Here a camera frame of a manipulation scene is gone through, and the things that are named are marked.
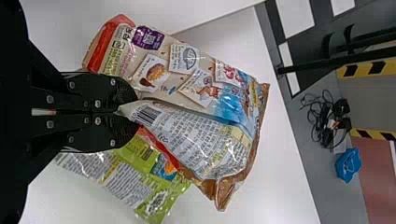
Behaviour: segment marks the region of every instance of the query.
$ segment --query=white surface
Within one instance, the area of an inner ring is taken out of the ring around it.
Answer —
[[[286,38],[315,25],[309,0],[276,0],[276,5]]]
[[[176,37],[272,84],[253,170],[227,211],[219,213],[196,187],[164,223],[317,224],[318,213],[254,8]],[[31,184],[22,224],[139,223],[131,209],[88,180],[50,165]]]
[[[291,58],[290,55],[288,42],[279,45],[279,52],[284,66],[292,66],[293,59]],[[293,73],[287,73],[286,76],[288,78],[291,95],[294,95],[300,91],[300,84],[298,82],[297,75],[295,72],[293,72]]]
[[[392,160],[393,160],[393,169],[396,175],[396,143],[393,141],[389,141],[389,143],[390,143],[390,153],[392,154]]]
[[[263,0],[21,0],[29,35],[61,71],[81,66],[101,26],[122,13],[168,34],[214,20]]]
[[[352,9],[354,6],[355,0],[332,0],[332,14],[337,16]]]

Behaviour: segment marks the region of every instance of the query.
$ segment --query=green snack bag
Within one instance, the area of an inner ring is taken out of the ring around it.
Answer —
[[[190,181],[140,135],[121,149],[60,153],[54,162],[97,182],[148,223],[161,223]]]

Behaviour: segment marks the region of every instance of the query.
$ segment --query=metal rod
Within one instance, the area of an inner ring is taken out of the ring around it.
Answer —
[[[324,67],[337,67],[347,63],[361,63],[365,61],[390,58],[396,56],[396,47],[387,49],[376,49],[368,52],[363,52],[354,55],[336,57],[329,60],[318,60],[312,63],[300,63],[294,66],[281,67],[277,69],[279,74],[286,74],[291,72],[304,71],[309,69],[324,68]]]
[[[349,49],[358,49],[358,48],[363,48],[363,47],[368,47],[376,44],[381,44],[385,43],[388,41],[396,40],[396,32],[390,33],[390,34],[385,34],[385,35],[379,35],[376,37],[370,37],[366,38],[363,40],[352,40],[350,44],[342,45],[337,47],[337,52],[343,52]]]
[[[363,40],[363,39],[367,39],[367,38],[376,37],[379,35],[386,35],[388,33],[393,33],[393,32],[396,32],[396,27],[390,27],[385,30],[379,30],[379,31],[371,32],[371,33],[364,34],[364,35],[358,35],[355,38],[352,38],[352,41]]]

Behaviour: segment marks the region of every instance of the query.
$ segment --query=yellow and black hazard tape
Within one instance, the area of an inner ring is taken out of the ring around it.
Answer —
[[[373,138],[379,140],[396,141],[396,132],[389,132],[389,131],[377,131],[377,130],[353,128],[350,131],[350,135],[352,137],[365,137],[365,138]]]
[[[377,62],[354,63],[337,69],[338,78],[378,77],[396,75],[396,58]]]

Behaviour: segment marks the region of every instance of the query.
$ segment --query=transparent plastic packaging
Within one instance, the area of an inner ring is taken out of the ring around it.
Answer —
[[[152,137],[147,133],[140,128],[121,149],[91,154],[59,153],[53,162],[95,181],[148,223],[161,223],[191,182],[150,146]]]
[[[223,211],[254,162],[269,85],[123,15],[102,27],[82,65],[131,84],[140,100],[120,113]]]

